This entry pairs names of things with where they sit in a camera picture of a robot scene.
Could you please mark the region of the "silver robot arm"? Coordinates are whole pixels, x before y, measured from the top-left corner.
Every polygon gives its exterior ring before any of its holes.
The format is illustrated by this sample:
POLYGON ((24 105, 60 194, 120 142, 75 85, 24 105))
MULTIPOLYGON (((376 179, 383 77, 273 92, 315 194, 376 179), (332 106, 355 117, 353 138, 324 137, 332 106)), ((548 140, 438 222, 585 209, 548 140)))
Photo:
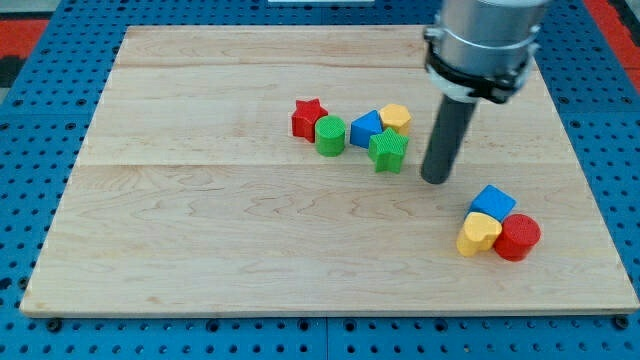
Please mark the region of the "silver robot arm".
POLYGON ((527 81, 549 5, 549 0, 444 0, 424 29, 431 81, 457 102, 507 102, 527 81))

